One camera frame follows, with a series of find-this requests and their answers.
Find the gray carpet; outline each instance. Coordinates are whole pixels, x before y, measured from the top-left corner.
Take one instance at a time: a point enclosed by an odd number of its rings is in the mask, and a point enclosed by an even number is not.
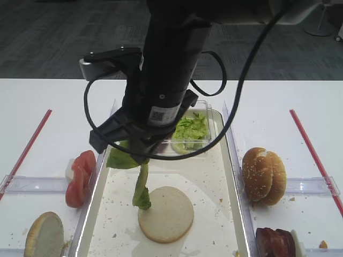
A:
[[[318,22],[320,10],[306,22]],[[90,51],[142,47],[149,12],[140,1],[79,0],[36,3],[0,1],[0,78],[82,78],[78,60]],[[277,26],[249,72],[253,80],[343,80],[343,44],[313,37],[303,24]],[[206,50],[224,60],[237,79],[262,26],[216,25]],[[195,79],[220,79],[218,65],[203,56]],[[114,78],[123,78],[118,74]]]

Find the black cable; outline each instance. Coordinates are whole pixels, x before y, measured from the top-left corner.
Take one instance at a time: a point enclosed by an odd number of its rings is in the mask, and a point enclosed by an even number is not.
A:
[[[193,79],[191,79],[190,82],[191,82],[192,86],[194,87],[194,89],[196,91],[198,91],[199,93],[201,93],[202,95],[204,95],[204,96],[219,95],[225,89],[226,82],[227,82],[227,74],[226,74],[224,63],[221,60],[221,58],[219,57],[219,55],[217,55],[215,52],[205,51],[205,52],[202,52],[202,54],[209,54],[218,62],[219,66],[220,66],[220,69],[221,69],[221,77],[222,77],[222,79],[221,79],[221,86],[220,86],[220,88],[218,89],[217,92],[215,92],[213,94],[208,94],[205,91],[203,91],[200,87],[198,87],[198,85],[194,82]]]
[[[224,128],[222,129],[222,131],[219,133],[219,135],[212,141],[210,142],[207,146],[205,146],[202,149],[199,149],[195,152],[192,153],[188,153],[188,154],[184,154],[184,155],[179,155],[179,156],[159,156],[159,155],[153,155],[153,154],[143,154],[143,153],[138,153],[126,148],[123,148],[115,143],[112,143],[110,140],[107,139],[107,137],[105,137],[101,131],[98,130],[98,128],[94,125],[91,117],[90,117],[90,113],[89,113],[89,109],[88,109],[88,100],[87,100],[87,96],[88,96],[88,92],[90,90],[90,87],[92,85],[93,82],[95,82],[96,80],[98,80],[99,78],[102,77],[106,77],[108,75],[111,75],[112,72],[107,72],[104,73],[100,76],[97,76],[96,78],[92,79],[86,89],[85,89],[85,94],[84,94],[84,108],[85,108],[85,114],[86,114],[86,118],[90,124],[90,126],[92,127],[92,129],[94,130],[94,132],[102,139],[104,140],[106,143],[108,143],[109,145],[125,152],[131,155],[137,155],[140,157],[144,157],[144,158],[151,158],[151,159],[156,159],[156,160],[165,160],[165,161],[177,161],[177,160],[183,160],[183,159],[187,159],[190,157],[194,157],[197,156],[199,154],[202,154],[208,150],[210,150],[212,147],[214,147],[224,136],[225,133],[227,132],[227,130],[229,129],[229,127],[231,126],[231,123],[236,115],[237,109],[238,109],[238,104],[240,102],[240,97],[241,97],[241,93],[242,93],[242,89],[243,89],[243,84],[244,84],[244,80],[245,77],[248,74],[249,68],[251,66],[251,63],[259,49],[259,47],[261,46],[261,44],[263,43],[264,39],[266,38],[267,34],[270,32],[270,30],[273,28],[273,26],[278,22],[278,20],[280,20],[282,18],[282,16],[294,5],[294,3],[297,2],[297,0],[292,0],[292,1],[288,1],[284,7],[273,17],[273,19],[266,25],[266,27],[263,29],[263,31],[261,32],[260,36],[258,37],[255,45],[252,47],[252,50],[247,58],[247,61],[245,62],[245,65],[243,67],[243,70],[241,72],[240,78],[238,80],[238,85],[237,85],[237,89],[236,89],[236,94],[235,94],[235,99],[234,99],[234,103],[230,112],[230,115],[228,117],[228,120],[225,123]]]

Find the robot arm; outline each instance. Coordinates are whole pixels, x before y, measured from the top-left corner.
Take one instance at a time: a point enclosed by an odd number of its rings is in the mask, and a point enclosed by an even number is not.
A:
[[[80,60],[87,80],[118,70],[127,76],[122,107],[98,130],[111,142],[129,140],[135,152],[153,153],[197,101],[188,85],[212,23],[263,24],[282,4],[283,0],[147,0],[151,20],[143,53],[121,48]],[[280,23],[296,24],[318,4],[299,0]],[[107,147],[94,130],[90,144],[98,153]],[[145,159],[132,157],[138,163]]]

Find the chopped lettuce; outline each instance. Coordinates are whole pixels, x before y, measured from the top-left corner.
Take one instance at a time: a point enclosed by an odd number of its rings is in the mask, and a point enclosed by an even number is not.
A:
[[[127,140],[121,141],[120,146],[129,148],[129,142]],[[130,156],[130,154],[124,153],[117,148],[111,148],[109,156],[107,158],[106,167],[113,169],[131,169],[138,167],[139,164]]]
[[[193,113],[194,118],[183,117],[176,126],[176,130],[172,136],[171,147],[179,154],[187,154],[189,152],[201,149],[203,145],[196,140],[203,140],[208,136],[206,127],[206,116],[199,113]]]
[[[120,146],[129,148],[127,140],[121,141]],[[151,207],[149,190],[145,187],[148,179],[148,162],[149,159],[140,166],[140,173],[136,182],[136,189],[133,195],[132,204],[139,209],[148,210]],[[112,148],[107,158],[106,167],[113,169],[131,169],[138,167],[139,164],[130,156],[116,148]]]

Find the red stick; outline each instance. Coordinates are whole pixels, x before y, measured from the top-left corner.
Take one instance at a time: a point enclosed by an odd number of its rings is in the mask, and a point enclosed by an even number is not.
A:
[[[4,196],[5,194],[5,190],[6,188],[8,187],[8,185],[10,184],[10,182],[12,181],[13,179],[13,176],[17,173],[20,165],[23,163],[28,151],[30,150],[30,148],[32,147],[34,141],[36,140],[36,138],[38,137],[39,133],[41,132],[42,128],[44,127],[45,123],[47,122],[50,114],[51,114],[52,110],[47,110],[47,112],[45,113],[42,121],[40,122],[40,124],[38,125],[36,131],[33,133],[30,141],[27,143],[24,151],[22,152],[21,156],[19,157],[19,159],[17,160],[16,164],[14,165],[5,185],[4,185],[4,188],[3,188],[3,193],[0,193],[0,200],[2,199],[2,197]]]
[[[301,125],[301,122],[300,122],[298,116],[296,115],[295,111],[292,109],[292,110],[289,110],[289,112],[290,112],[291,116],[293,117],[294,122],[295,122],[296,126],[298,127],[298,129],[299,129],[299,131],[301,133],[302,138],[304,139],[307,147],[309,148],[310,153],[311,153],[313,159],[315,160],[320,173],[325,178],[325,180],[327,182],[327,185],[330,188],[330,191],[331,191],[331,194],[332,194],[332,198],[333,198],[334,202],[336,203],[336,205],[337,205],[337,207],[338,207],[338,209],[339,209],[339,211],[340,211],[340,213],[341,213],[341,215],[343,217],[343,203],[342,203],[341,199],[339,198],[339,196],[335,195],[334,188],[331,185],[331,182],[330,182],[330,180],[328,178],[329,175],[327,174],[327,172],[326,172],[322,162],[320,161],[319,156],[317,155],[317,153],[315,151],[315,148],[313,147],[309,137],[307,136],[304,127]]]

